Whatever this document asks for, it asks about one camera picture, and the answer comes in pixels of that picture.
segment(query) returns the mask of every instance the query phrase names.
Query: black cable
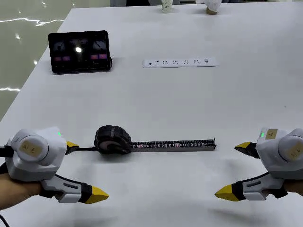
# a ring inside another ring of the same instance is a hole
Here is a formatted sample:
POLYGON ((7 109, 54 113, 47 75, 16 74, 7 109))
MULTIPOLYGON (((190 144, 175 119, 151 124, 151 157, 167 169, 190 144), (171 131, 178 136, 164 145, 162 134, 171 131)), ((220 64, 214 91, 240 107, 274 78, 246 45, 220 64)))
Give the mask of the black cable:
POLYGON ((0 219, 1 219, 1 221, 3 221, 3 223, 6 227, 10 227, 9 224, 7 223, 7 221, 5 220, 5 218, 1 214, 0 214, 0 219))
POLYGON ((77 148, 75 151, 87 151, 87 150, 97 151, 98 148, 96 148, 96 147, 92 147, 92 148, 77 148))

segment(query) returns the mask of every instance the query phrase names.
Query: black strap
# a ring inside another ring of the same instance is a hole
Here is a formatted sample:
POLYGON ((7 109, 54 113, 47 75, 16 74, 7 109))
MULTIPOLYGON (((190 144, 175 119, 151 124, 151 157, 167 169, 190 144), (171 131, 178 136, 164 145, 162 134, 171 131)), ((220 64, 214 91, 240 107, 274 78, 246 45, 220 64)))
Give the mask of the black strap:
POLYGON ((0 157, 13 157, 14 149, 11 146, 0 147, 0 157))
POLYGON ((9 171, 8 171, 8 167, 6 166, 6 163, 3 163, 1 166, 0 166, 0 174, 7 174, 9 171))
POLYGON ((275 196, 277 199, 288 195, 287 191, 284 189, 283 186, 280 189, 271 189, 269 190, 269 192, 273 194, 273 196, 275 196))

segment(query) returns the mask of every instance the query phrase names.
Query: gauge display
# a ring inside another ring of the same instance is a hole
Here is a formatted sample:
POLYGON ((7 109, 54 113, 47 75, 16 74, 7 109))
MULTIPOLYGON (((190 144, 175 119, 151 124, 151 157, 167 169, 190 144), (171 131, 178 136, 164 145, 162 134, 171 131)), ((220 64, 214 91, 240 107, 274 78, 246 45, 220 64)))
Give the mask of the gauge display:
POLYGON ((111 68, 107 31, 51 33, 48 41, 54 73, 111 68))

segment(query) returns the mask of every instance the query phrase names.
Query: paper cup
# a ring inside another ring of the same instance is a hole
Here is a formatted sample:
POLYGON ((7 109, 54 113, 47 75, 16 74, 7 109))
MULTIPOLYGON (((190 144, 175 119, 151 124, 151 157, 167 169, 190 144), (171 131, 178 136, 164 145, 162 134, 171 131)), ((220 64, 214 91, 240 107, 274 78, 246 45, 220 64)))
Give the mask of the paper cup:
POLYGON ((172 0, 161 0, 162 2, 162 12, 171 13, 172 11, 172 0))

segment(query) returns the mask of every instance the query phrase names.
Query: label sticker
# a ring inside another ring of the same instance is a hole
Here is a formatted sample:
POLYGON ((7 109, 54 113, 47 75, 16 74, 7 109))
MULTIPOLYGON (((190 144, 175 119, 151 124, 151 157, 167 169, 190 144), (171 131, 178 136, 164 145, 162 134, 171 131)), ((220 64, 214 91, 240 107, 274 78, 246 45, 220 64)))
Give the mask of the label sticker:
POLYGON ((297 144, 292 146, 286 153, 290 160, 292 161, 297 160, 303 153, 303 144, 297 142, 297 144))
POLYGON ((36 144, 27 140, 21 144, 19 150, 32 157, 38 157, 42 152, 42 148, 40 146, 37 146, 36 144))
POLYGON ((275 139, 277 132, 278 132, 278 129, 268 129, 265 139, 266 140, 273 140, 273 139, 275 139))

